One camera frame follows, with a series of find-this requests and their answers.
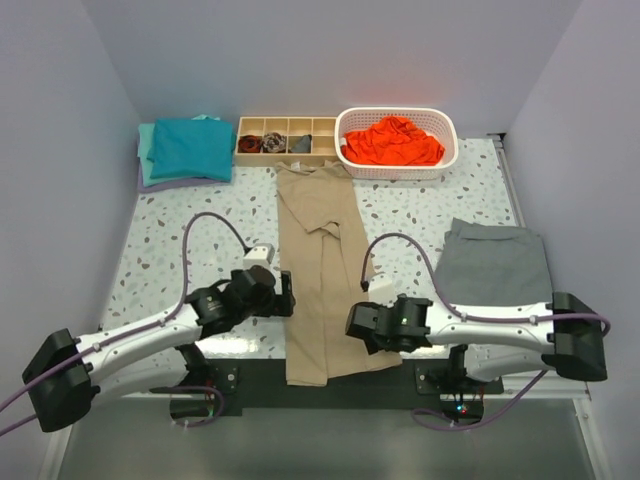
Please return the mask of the beige t shirt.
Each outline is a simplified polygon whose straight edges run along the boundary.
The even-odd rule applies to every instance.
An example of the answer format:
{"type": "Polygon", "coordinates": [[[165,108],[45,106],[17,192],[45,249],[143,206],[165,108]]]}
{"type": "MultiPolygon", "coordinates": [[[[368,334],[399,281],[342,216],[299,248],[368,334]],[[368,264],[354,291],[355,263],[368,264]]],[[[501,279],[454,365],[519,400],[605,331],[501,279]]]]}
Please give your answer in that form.
{"type": "Polygon", "coordinates": [[[286,381],[324,387],[335,377],[401,364],[399,354],[368,353],[345,333],[360,287],[368,240],[350,175],[339,163],[277,167],[280,266],[296,299],[285,325],[286,381]]]}

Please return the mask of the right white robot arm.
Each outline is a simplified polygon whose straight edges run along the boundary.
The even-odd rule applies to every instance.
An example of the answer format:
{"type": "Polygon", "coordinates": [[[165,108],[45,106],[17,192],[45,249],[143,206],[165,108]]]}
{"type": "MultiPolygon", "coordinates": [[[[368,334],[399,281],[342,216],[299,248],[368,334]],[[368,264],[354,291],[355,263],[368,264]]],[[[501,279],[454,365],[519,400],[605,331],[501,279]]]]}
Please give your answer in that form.
{"type": "Polygon", "coordinates": [[[601,317],[565,294],[516,307],[447,306],[400,295],[395,301],[359,302],[346,321],[347,335],[362,340],[369,354],[448,347],[445,379],[459,393],[531,371],[602,382],[608,377],[607,329],[601,317]]]}

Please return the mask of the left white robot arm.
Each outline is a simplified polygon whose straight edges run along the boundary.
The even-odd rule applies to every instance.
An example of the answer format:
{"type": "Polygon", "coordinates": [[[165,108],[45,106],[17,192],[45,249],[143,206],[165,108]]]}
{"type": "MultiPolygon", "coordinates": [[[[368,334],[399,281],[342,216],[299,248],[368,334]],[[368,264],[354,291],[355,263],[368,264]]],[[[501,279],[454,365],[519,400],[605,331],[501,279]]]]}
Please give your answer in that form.
{"type": "Polygon", "coordinates": [[[295,306],[292,275],[253,266],[188,294],[169,313],[74,337],[50,334],[22,374],[42,431],[55,432],[83,418],[92,407],[132,393],[208,393],[212,364],[197,343],[227,333],[250,317],[289,317],[295,306]]]}

